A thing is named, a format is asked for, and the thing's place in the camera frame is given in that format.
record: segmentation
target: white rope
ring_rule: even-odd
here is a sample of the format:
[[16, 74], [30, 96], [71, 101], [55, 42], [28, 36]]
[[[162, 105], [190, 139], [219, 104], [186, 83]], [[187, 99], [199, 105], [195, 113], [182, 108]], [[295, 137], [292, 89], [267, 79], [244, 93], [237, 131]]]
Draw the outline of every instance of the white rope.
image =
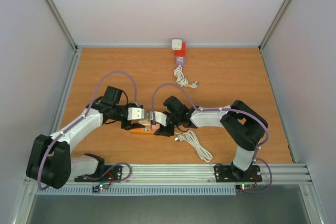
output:
[[177, 84], [179, 84], [181, 87], [190, 87], [192, 89], [197, 88], [197, 81], [195, 81], [192, 84], [188, 83], [188, 80], [184, 77], [183, 72], [182, 72], [182, 67], [178, 66], [175, 70], [174, 70], [174, 75], [176, 76], [177, 80]]
[[189, 143], [192, 147], [195, 148], [201, 160], [204, 160], [205, 162], [209, 163], [213, 159], [211, 153], [199, 144], [195, 132], [189, 130], [183, 134], [176, 132], [175, 134], [177, 135], [175, 140], [186, 141], [187, 143]]

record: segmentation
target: ribbed metal strip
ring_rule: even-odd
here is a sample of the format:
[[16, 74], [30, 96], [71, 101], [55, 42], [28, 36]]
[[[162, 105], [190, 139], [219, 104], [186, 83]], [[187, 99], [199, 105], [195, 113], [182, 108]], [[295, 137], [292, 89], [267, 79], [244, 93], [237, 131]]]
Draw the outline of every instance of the ribbed metal strip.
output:
[[37, 190], [37, 195], [105, 195], [105, 196], [159, 196], [159, 195], [236, 195], [232, 185], [117, 185], [99, 193], [92, 191], [91, 185], [66, 185], [61, 189], [49, 187]]

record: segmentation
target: brown table surface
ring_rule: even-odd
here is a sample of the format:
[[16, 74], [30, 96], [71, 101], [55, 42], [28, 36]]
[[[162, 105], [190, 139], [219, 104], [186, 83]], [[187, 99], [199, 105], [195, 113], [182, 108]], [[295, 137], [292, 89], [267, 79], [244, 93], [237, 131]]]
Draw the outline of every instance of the brown table surface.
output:
[[[90, 102], [99, 80], [108, 72], [129, 73], [138, 86], [138, 102], [151, 109], [154, 90], [163, 83], [174, 83], [175, 57], [170, 48], [84, 48], [72, 84], [62, 126], [75, 119]], [[219, 107], [242, 100], [269, 124], [270, 140], [258, 157], [269, 163], [292, 163], [287, 141], [272, 95], [261, 55], [257, 48], [187, 48], [183, 73], [198, 88], [184, 89], [194, 103], [203, 107]], [[99, 89], [103, 95], [107, 85], [124, 90], [131, 102], [134, 89], [121, 74], [107, 78]], [[164, 111], [163, 101], [174, 95], [190, 107], [184, 94], [175, 87], [164, 87], [156, 95], [155, 110]], [[122, 97], [120, 104], [125, 103]], [[194, 130], [201, 145], [213, 155], [211, 163], [230, 163], [237, 145], [223, 128], [203, 127]], [[120, 122], [103, 125], [91, 132], [72, 152], [73, 156], [93, 153], [107, 163], [193, 164], [205, 163], [187, 142], [174, 137], [132, 134], [120, 129]]]

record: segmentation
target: orange object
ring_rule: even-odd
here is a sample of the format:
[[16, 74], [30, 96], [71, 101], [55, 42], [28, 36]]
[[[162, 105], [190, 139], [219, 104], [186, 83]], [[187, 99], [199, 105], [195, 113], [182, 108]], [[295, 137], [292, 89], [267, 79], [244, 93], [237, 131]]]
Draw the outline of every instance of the orange object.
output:
[[179, 57], [184, 57], [185, 56], [185, 49], [186, 49], [186, 42], [182, 42], [182, 48], [181, 50], [175, 50], [175, 56], [179, 56]]

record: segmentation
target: gray wall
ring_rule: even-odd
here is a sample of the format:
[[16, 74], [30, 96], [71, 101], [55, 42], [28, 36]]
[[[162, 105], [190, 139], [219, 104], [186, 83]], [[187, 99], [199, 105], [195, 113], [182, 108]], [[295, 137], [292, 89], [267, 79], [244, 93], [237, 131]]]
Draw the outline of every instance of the gray wall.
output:
[[138, 46], [258, 46], [282, 1], [54, 0], [77, 44]]
[[0, 0], [0, 49], [0, 218], [9, 223], [72, 53], [44, 0]]
[[293, 0], [264, 50], [295, 158], [336, 223], [336, 0]]

